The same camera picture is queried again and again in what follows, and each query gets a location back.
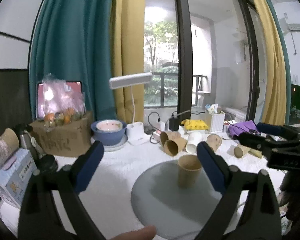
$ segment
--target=white lamp head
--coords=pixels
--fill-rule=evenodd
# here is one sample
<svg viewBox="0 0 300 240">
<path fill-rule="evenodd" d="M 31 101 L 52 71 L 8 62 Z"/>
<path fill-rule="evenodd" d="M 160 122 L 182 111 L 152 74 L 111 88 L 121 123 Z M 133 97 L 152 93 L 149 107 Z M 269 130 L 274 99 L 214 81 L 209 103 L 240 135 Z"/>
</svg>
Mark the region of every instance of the white lamp head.
<svg viewBox="0 0 300 240">
<path fill-rule="evenodd" d="M 125 75 L 120 77 L 110 78 L 110 89 L 117 89 L 123 87 L 130 87 L 134 85 L 140 85 L 149 83 L 152 80 L 152 73 L 139 73 L 132 75 Z"/>
</svg>

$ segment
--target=plastic storage basket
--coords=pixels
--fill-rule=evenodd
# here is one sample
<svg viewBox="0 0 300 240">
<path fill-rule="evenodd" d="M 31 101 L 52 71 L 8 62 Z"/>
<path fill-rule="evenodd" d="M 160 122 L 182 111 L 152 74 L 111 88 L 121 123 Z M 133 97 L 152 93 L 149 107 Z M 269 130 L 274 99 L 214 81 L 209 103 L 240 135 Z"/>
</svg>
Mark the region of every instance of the plastic storage basket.
<svg viewBox="0 0 300 240">
<path fill-rule="evenodd" d="M 225 113 L 220 112 L 220 114 L 211 115 L 209 113 L 205 114 L 204 121 L 209 126 L 209 132 L 223 132 L 223 122 L 225 120 Z"/>
</svg>

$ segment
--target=bowl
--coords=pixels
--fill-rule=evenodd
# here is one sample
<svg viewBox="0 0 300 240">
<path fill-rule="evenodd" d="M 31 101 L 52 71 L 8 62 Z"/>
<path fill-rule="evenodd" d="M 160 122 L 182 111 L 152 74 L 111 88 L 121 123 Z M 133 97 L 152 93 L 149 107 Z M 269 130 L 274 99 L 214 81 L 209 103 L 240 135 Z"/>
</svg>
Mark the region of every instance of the bowl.
<svg viewBox="0 0 300 240">
<path fill-rule="evenodd" d="M 103 132 L 118 132 L 122 130 L 123 125 L 118 120 L 102 120 L 96 122 L 96 127 Z"/>
<path fill-rule="evenodd" d="M 93 138 L 102 142 L 103 145 L 111 146 L 119 143 L 126 131 L 127 124 L 123 121 L 114 120 L 116 122 L 120 122 L 122 128 L 120 130 L 109 131 L 109 130 L 99 130 L 97 129 L 97 125 L 100 122 L 104 122 L 106 120 L 94 122 L 91 125 L 91 130 L 93 131 Z"/>
</svg>

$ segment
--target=blue tissue box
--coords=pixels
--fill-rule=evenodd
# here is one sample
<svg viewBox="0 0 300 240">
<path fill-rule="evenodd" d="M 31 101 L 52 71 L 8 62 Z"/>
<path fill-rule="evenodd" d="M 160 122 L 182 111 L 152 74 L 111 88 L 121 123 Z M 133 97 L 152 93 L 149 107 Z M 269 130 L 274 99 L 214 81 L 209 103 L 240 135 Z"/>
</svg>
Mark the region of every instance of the blue tissue box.
<svg viewBox="0 0 300 240">
<path fill-rule="evenodd" d="M 29 150 L 19 148 L 13 154 L 17 159 L 8 170 L 0 170 L 0 197 L 20 208 L 29 179 L 37 169 Z"/>
</svg>

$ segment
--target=purple cloth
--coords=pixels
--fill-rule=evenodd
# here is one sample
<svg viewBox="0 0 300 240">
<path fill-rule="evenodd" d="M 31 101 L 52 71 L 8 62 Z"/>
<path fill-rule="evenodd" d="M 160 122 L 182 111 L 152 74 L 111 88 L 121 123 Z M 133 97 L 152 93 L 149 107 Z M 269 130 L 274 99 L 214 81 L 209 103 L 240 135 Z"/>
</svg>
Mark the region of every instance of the purple cloth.
<svg viewBox="0 0 300 240">
<path fill-rule="evenodd" d="M 258 129 L 253 121 L 239 122 L 234 125 L 229 125 L 229 133 L 232 137 L 239 136 L 243 132 L 253 133 L 258 132 Z"/>
</svg>

